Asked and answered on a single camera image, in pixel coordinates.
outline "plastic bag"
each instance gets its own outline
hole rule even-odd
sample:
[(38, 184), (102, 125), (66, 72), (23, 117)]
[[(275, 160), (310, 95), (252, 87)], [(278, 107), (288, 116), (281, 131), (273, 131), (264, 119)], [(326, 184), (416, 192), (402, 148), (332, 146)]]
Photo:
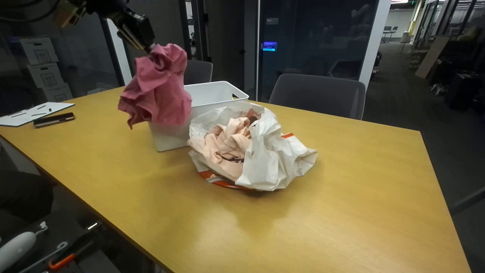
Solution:
[[(246, 149), (241, 175), (234, 177), (228, 168), (217, 164), (205, 151), (208, 133), (216, 127), (226, 127), (231, 119), (244, 117), (255, 111), (260, 119), (251, 130), (251, 145)], [(247, 102), (232, 104), (196, 117), (190, 127), (188, 145), (194, 149), (190, 155), (199, 174), (210, 183), (220, 184), (225, 178), (234, 181), (231, 189), (251, 189), (275, 192), (287, 189), (291, 181), (304, 177), (317, 161), (317, 152), (305, 148), (294, 136), (282, 136), (276, 116), (258, 105)]]

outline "red towel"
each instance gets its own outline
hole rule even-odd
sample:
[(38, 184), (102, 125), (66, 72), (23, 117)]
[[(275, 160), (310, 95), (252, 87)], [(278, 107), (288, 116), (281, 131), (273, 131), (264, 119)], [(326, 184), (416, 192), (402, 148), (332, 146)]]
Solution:
[(137, 58), (137, 75), (125, 89), (119, 110), (131, 114), (128, 125), (185, 125), (191, 96), (184, 89), (187, 54), (176, 45), (155, 46), (150, 57)]

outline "chair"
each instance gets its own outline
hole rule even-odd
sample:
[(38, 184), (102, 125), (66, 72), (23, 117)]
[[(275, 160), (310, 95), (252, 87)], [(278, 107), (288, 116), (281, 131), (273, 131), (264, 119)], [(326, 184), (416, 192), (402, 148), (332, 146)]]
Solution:
[(282, 75), (273, 89), (270, 104), (361, 121), (366, 87), (349, 80)]
[(211, 83), (213, 81), (213, 63), (205, 61), (188, 61), (185, 75), (184, 75), (184, 84), (202, 84), (202, 83)]

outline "black cable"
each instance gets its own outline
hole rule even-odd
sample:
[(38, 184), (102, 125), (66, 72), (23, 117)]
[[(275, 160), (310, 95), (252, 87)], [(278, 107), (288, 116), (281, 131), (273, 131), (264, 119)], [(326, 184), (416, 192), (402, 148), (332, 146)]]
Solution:
[(57, 0), (57, 4), (43, 16), (37, 17), (37, 19), (29, 19), (29, 20), (20, 20), (20, 19), (8, 19), (8, 17), (0, 17), (2, 23), (35, 23), (35, 22), (41, 22), (47, 17), (50, 17), (52, 14), (57, 13), (58, 7), (60, 7), (61, 0)]
[(0, 10), (22, 10), (22, 8), (34, 7), (41, 2), (44, 2), (44, 0), (32, 0), (32, 2), (20, 4), (20, 5), (2, 5)]

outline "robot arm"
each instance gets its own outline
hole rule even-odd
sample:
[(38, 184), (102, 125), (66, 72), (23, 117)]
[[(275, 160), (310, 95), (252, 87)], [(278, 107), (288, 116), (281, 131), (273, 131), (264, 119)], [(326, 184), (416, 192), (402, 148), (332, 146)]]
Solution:
[(63, 0), (55, 22), (60, 26), (76, 25), (85, 14), (111, 19), (119, 37), (137, 49), (152, 52), (155, 36), (149, 17), (134, 13), (123, 0)]

